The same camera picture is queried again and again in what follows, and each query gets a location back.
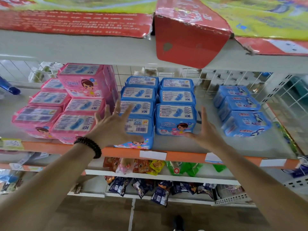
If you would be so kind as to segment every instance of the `hand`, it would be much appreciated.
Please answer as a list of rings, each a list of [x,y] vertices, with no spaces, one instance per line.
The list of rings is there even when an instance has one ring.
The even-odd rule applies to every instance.
[[[121,112],[121,102],[118,100],[113,114],[110,114],[109,105],[105,107],[104,119],[101,119],[99,113],[95,113],[96,125],[85,137],[96,142],[101,149],[107,145],[119,145],[127,142],[143,142],[144,139],[139,135],[129,135],[125,132],[125,124],[131,113],[133,106],[130,105],[125,112]]]
[[[184,136],[193,139],[199,144],[199,146],[210,150],[211,152],[216,152],[218,149],[229,147],[218,133],[216,127],[208,121],[208,116],[204,107],[202,107],[201,111],[201,120],[201,132],[198,135],[185,132]]]

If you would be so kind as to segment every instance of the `forearm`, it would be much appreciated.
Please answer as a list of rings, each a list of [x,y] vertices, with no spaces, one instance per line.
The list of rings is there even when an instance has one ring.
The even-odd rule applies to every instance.
[[[0,230],[42,230],[94,155],[88,146],[75,144],[21,186],[0,204]]]
[[[214,153],[233,173],[273,228],[293,230],[308,227],[308,202],[246,160],[232,147],[220,147]]]

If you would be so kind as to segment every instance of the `floor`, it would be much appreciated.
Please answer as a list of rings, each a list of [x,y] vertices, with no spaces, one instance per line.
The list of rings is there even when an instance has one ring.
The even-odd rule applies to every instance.
[[[236,230],[270,231],[258,209],[212,207],[169,202],[167,208],[136,199],[131,229],[132,199],[67,196],[44,231],[141,231],[173,230],[173,219],[180,214],[186,231]]]

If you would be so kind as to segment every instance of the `shelf label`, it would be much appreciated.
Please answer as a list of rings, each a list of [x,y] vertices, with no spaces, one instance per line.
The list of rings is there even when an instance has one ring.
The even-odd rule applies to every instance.
[[[148,159],[160,159],[166,160],[167,153],[160,151],[142,151],[140,150],[139,157],[148,158]]]
[[[25,150],[20,139],[0,139],[0,148],[4,150]]]
[[[205,156],[205,162],[215,163],[215,164],[223,164],[222,160],[215,155],[213,152],[209,152]]]
[[[259,167],[275,167],[275,166],[284,166],[287,162],[286,158],[283,159],[262,159]]]

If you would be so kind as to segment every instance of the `right hand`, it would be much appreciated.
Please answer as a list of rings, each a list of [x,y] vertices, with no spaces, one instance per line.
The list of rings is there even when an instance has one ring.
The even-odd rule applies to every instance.
[[[216,127],[208,121],[208,116],[204,107],[202,107],[201,111],[201,120],[201,132],[198,135],[191,132],[185,132],[184,136],[194,140],[200,147],[210,150],[211,152],[216,152],[218,149],[228,147],[226,142],[218,133]]]

